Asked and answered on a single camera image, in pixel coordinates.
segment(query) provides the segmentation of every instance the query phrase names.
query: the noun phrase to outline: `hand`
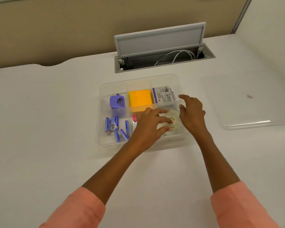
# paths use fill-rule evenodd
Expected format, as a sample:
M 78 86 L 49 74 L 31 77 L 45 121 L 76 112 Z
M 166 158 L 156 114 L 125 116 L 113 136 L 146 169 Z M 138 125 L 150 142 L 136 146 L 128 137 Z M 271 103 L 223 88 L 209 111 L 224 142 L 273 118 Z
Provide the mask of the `hand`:
M 167 117 L 159 116 L 158 114 L 167 113 L 165 109 L 147 108 L 137 118 L 136 128 L 127 142 L 136 147 L 139 154 L 149 149 L 165 132 L 172 130 L 170 126 L 163 126 L 157 129 L 159 123 L 172 123 L 172 120 Z
M 203 104 L 197 98 L 191 98 L 188 95 L 179 95 L 185 100 L 186 107 L 182 104 L 180 108 L 180 120 L 185 128 L 194 136 L 198 136 L 207 132 L 204 116 L 206 112 L 203 110 Z

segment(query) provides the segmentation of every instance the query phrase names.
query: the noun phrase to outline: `pink shirt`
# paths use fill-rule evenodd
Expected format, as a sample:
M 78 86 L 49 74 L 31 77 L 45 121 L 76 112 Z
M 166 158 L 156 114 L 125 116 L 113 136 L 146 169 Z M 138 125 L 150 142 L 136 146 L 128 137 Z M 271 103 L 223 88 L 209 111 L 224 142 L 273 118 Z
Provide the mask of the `pink shirt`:
M 242 181 L 217 191 L 210 200 L 220 228 L 279 227 Z M 39 228 L 96 228 L 104 214 L 102 201 L 80 187 Z

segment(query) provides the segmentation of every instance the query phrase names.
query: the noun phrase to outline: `white table surface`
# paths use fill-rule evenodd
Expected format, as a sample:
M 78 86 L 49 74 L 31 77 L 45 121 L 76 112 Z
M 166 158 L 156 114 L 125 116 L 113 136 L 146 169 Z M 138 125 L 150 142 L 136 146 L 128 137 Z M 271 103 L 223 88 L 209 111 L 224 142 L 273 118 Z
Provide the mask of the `white table surface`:
M 38 227 L 110 155 L 95 142 L 103 83 L 174 73 L 199 98 L 213 138 L 285 227 L 285 125 L 221 128 L 199 78 L 269 69 L 235 35 L 206 38 L 216 58 L 114 73 L 116 53 L 0 69 L 0 227 Z M 197 144 L 143 153 L 112 194 L 100 227 L 218 227 Z

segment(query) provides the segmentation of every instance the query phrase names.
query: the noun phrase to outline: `purple hole punch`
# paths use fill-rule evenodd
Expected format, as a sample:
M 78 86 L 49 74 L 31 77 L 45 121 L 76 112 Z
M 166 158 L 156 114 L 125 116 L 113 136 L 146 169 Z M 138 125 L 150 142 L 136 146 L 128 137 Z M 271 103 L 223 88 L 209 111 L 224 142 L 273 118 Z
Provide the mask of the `purple hole punch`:
M 110 96 L 110 106 L 112 109 L 125 108 L 125 98 L 119 94 Z

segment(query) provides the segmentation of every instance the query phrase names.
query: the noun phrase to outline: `beige wall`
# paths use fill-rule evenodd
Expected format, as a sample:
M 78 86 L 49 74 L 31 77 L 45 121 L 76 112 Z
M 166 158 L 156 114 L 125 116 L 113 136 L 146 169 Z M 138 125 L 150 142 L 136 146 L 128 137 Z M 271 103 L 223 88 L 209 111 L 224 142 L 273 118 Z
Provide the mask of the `beige wall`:
M 285 77 L 285 0 L 252 0 L 236 35 Z
M 207 23 L 230 34 L 246 0 L 22 0 L 0 3 L 0 67 L 116 51 L 113 36 Z

